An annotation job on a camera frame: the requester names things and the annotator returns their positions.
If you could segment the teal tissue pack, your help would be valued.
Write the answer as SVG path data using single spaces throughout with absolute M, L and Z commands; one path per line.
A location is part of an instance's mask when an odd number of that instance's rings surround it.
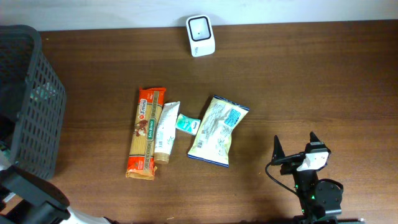
M 177 117 L 175 128 L 179 131 L 183 131 L 187 134 L 196 136 L 198 129 L 200 127 L 200 123 L 201 123 L 200 119 L 190 118 L 183 114 L 179 114 Z

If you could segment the white shampoo tube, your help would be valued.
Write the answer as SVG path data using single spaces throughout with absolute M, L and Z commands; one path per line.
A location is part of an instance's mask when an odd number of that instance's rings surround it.
M 166 103 L 160 115 L 156 137 L 154 162 L 156 164 L 168 164 L 175 141 L 178 111 L 180 102 Z

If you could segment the orange spaghetti packet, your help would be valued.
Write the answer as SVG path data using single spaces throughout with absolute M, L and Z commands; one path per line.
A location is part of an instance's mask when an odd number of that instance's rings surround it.
M 153 180 L 155 177 L 155 135 L 166 91 L 164 87 L 139 90 L 132 143 L 127 160 L 127 178 Z

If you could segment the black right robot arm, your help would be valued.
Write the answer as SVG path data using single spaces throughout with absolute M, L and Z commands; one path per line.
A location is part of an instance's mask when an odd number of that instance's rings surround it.
M 302 214 L 293 217 L 289 223 L 364 223 L 364 220 L 340 220 L 342 214 L 343 184 L 332 179 L 319 179 L 317 172 L 327 166 L 331 150 L 310 133 L 305 150 L 290 156 L 285 155 L 278 136 L 274 136 L 270 163 L 265 166 L 267 176 L 276 184 L 292 192 L 300 202 Z M 270 166 L 279 166 L 281 175 L 294 178 L 294 188 L 278 181 L 269 173 Z

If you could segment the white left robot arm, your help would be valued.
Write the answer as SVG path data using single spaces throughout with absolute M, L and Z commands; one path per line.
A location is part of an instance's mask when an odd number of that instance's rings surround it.
M 65 194 L 50 182 L 12 165 L 1 153 L 1 210 L 14 196 L 21 201 L 5 214 L 1 224 L 112 224 L 116 220 L 94 217 L 71 208 Z

